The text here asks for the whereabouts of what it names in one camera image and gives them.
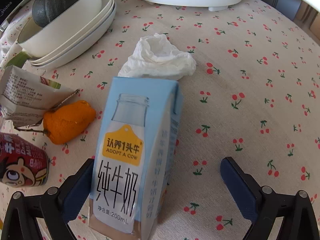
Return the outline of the red drink can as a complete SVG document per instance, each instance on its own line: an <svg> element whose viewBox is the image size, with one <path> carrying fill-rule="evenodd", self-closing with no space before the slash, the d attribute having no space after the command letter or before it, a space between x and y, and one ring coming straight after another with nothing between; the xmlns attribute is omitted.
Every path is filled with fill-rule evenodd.
<svg viewBox="0 0 320 240"><path fill-rule="evenodd" d="M35 187L48 179L46 152L16 134L1 133L1 183L11 187Z"/></svg>

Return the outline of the orange peel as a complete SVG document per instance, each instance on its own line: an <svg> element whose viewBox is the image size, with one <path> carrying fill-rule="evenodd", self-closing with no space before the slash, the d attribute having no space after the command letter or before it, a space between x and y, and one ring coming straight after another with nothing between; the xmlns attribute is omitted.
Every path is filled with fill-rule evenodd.
<svg viewBox="0 0 320 240"><path fill-rule="evenodd" d="M85 131L95 120L96 111L85 100L79 100L49 110L43 115L43 129L21 129L19 132L36 132L46 135L56 145L65 144Z"/></svg>

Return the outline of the blue milk carton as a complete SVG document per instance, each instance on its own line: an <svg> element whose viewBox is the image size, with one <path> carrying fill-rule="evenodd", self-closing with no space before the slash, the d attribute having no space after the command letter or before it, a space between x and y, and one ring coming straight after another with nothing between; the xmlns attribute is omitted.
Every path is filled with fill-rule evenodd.
<svg viewBox="0 0 320 240"><path fill-rule="evenodd" d="M89 226L108 239L150 238L170 177L182 101L175 80L113 78L89 196Z"/></svg>

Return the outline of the torn paper carton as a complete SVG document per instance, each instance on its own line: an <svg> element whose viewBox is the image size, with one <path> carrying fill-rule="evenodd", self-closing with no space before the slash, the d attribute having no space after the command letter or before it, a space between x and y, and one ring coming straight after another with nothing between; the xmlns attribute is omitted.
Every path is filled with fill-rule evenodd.
<svg viewBox="0 0 320 240"><path fill-rule="evenodd" d="M9 66L1 78L1 117L17 128L39 126L47 111L75 93L53 80Z"/></svg>

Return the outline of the white tissue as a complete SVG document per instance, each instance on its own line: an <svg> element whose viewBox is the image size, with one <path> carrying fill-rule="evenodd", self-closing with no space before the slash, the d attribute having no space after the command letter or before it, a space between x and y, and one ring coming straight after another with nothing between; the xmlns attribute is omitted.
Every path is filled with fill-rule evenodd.
<svg viewBox="0 0 320 240"><path fill-rule="evenodd" d="M191 54L179 50L164 34L141 37L128 57L119 77L176 80L192 76L196 61Z"/></svg>

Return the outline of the cherry print tablecloth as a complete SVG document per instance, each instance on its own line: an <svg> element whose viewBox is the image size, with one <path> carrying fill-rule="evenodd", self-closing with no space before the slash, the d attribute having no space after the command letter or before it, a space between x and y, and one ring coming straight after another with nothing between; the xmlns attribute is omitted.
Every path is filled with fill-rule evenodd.
<svg viewBox="0 0 320 240"><path fill-rule="evenodd" d="M231 156L260 185L308 193L319 214L319 45L276 9L242 0L221 12L116 0L114 22L69 64L24 68L75 88L97 117L79 137L54 145L45 135L20 136L44 149L49 178L26 195L60 186L95 154L112 78L143 36L165 34L197 63L180 80L183 109L174 161L154 239L242 239L250 226L221 176Z"/></svg>

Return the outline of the stacked white plates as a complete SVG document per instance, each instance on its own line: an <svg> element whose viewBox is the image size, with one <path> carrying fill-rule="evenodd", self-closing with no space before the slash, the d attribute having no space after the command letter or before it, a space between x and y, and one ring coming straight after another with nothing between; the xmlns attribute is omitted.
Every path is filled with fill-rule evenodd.
<svg viewBox="0 0 320 240"><path fill-rule="evenodd" d="M66 42L65 45L42 58L29 59L30 64L41 69L59 68L91 48L107 32L116 14L117 5L114 0L102 0L102 6L98 14L100 19L90 29L79 37L74 36L72 42Z"/></svg>

